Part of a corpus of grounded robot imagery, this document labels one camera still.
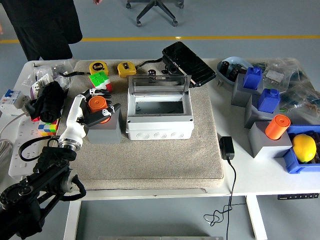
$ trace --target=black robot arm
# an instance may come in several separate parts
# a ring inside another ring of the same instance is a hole
[[[0,196],[0,236],[2,240],[17,234],[21,239],[42,231],[45,217],[59,201],[73,201],[86,195],[78,176],[69,168],[69,161],[76,159],[76,152],[68,148],[44,147],[39,157],[41,168],[19,183],[8,187]],[[76,184],[80,193],[64,196]],[[53,199],[45,208],[45,200]]]

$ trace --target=black cable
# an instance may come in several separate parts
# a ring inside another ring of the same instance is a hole
[[[59,72],[59,75],[62,76],[62,77],[65,77],[65,78],[68,78],[68,77],[73,77],[73,76],[76,76],[76,75],[90,75],[91,73],[90,72],[84,72],[84,71],[74,71],[74,72],[71,72],[71,73],[68,73],[68,74],[63,74],[62,72]]]
[[[162,57],[157,59],[157,60],[148,60],[148,61],[144,61],[143,63],[135,66],[135,69],[137,70],[138,68],[141,68],[143,65],[146,65],[146,64],[153,64],[153,63],[160,63],[162,62]]]
[[[234,187],[235,187],[235,183],[236,183],[236,179],[237,179],[237,173],[236,173],[236,170],[234,168],[234,166],[232,166],[231,162],[230,162],[230,158],[227,157],[227,161],[228,161],[228,164],[230,165],[230,167],[233,169],[233,172],[234,172],[234,180],[233,180],[233,184],[232,184],[232,189],[231,189],[231,194],[230,194],[230,197],[229,197],[229,206],[228,206],[228,222],[227,222],[227,225],[226,225],[226,240],[228,240],[228,231],[229,231],[229,214],[230,214],[230,207],[232,206],[232,195],[234,193]]]
[[[230,192],[228,204],[226,204],[226,205],[223,206],[222,211],[215,210],[215,211],[213,212],[213,214],[205,214],[205,215],[203,215],[203,218],[204,218],[207,222],[210,223],[210,226],[211,226],[211,227],[213,227],[215,224],[221,223],[221,222],[224,220],[224,218],[225,218],[225,217],[224,217],[224,214],[227,213],[226,240],[228,240],[229,214],[230,214],[230,211],[233,209],[232,206],[245,205],[245,204],[246,204],[246,203],[232,204],[232,197],[233,197],[233,193],[234,193],[235,183],[236,183],[236,180],[237,180],[237,173],[236,173],[236,170],[235,170],[234,166],[232,166],[229,157],[227,157],[227,161],[228,161],[228,164],[231,166],[231,168],[233,169],[233,172],[234,172],[234,180],[233,180],[233,184],[232,184],[232,188],[231,188],[231,192]],[[222,219],[221,219],[221,220],[220,220],[220,217],[217,215],[217,213],[219,213],[219,214],[222,215]],[[213,219],[212,219],[212,221],[208,221],[208,220],[206,219],[206,217],[213,217]]]
[[[50,147],[50,146],[49,146],[49,143],[50,143],[51,141],[56,141],[56,143],[58,144],[58,143],[59,143],[59,140],[58,140],[59,137],[60,137],[60,136],[55,136],[55,137],[50,138],[50,139],[48,140],[48,142],[46,143],[46,146],[47,146],[47,147]]]
[[[40,157],[40,155],[38,156],[35,156],[35,157],[32,157],[32,158],[25,158],[22,156],[22,152],[29,146],[31,146],[32,144],[36,143],[36,142],[39,142],[41,140],[46,140],[46,139],[50,139],[51,136],[42,136],[42,137],[37,137],[37,138],[34,138],[34,139],[31,139],[29,141],[26,141],[24,144],[21,145],[21,147],[19,148],[19,151],[18,151],[18,154],[19,154],[19,157],[25,161],[25,162],[30,162],[30,161],[33,161],[33,160],[36,160]]]
[[[75,175],[71,182],[79,188],[80,193],[72,196],[63,196],[61,198],[61,201],[63,202],[76,201],[83,198],[87,194],[85,186],[80,182],[78,175]]]
[[[57,143],[59,143],[59,141],[58,141],[58,138],[59,138],[60,136],[41,136],[41,137],[37,137],[37,138],[34,138],[34,139],[31,139],[31,140],[29,140],[29,141],[26,141],[24,144],[22,144],[21,146],[20,146],[20,148],[19,148],[19,151],[18,151],[18,154],[19,154],[19,157],[23,160],[23,161],[25,161],[25,162],[31,162],[31,161],[33,161],[33,160],[36,160],[36,159],[38,159],[39,157],[40,157],[40,155],[38,155],[38,156],[35,156],[35,157],[32,157],[32,158],[25,158],[24,156],[22,156],[22,152],[26,149],[26,148],[28,148],[28,147],[30,147],[32,144],[34,144],[34,143],[36,143],[36,142],[39,142],[39,141],[41,141],[41,140],[46,140],[46,139],[49,139],[48,140],[48,142],[47,142],[47,146],[49,147],[49,143],[51,142],[51,141],[56,141]]]

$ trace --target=gray floor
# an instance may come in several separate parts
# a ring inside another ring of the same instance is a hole
[[[76,59],[153,60],[162,57],[162,49],[175,41],[123,38],[191,37],[183,42],[201,58],[296,58],[320,90],[320,1],[185,0],[184,9],[179,9],[174,0],[164,0],[179,22],[177,27],[171,26],[171,20],[158,7],[141,19],[141,27],[136,27],[136,16],[144,3],[132,3],[132,8],[126,9],[126,0],[105,0],[98,6],[91,0],[74,2],[84,38],[122,38],[74,44],[71,49]],[[4,31],[1,39],[17,39],[1,5],[0,23]],[[198,36],[226,39],[197,39]],[[14,86],[26,61],[18,43],[0,43],[1,96]],[[234,198],[234,203],[243,201],[243,197]],[[269,240],[319,239],[318,199],[278,201],[277,196],[260,196],[258,201]],[[227,202],[226,197],[85,201],[77,239],[97,240],[98,236],[114,235],[226,237],[226,220],[210,227],[203,214],[220,210]],[[67,211],[68,204],[59,203],[46,218],[43,232],[29,239],[63,239]],[[247,206],[235,206],[230,213],[229,239],[254,239]]]

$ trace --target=black pants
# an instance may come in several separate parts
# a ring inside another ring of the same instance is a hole
[[[28,61],[71,59],[69,44],[82,39],[76,9],[37,27],[13,27]]]

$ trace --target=yellow tape measure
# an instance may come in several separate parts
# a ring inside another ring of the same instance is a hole
[[[137,73],[135,65],[130,61],[121,62],[117,68],[119,76],[122,79],[126,78],[128,75],[135,75]]]
[[[107,64],[104,61],[94,61],[90,64],[90,74],[96,74],[98,72],[104,71],[104,73],[109,76],[109,70]]]

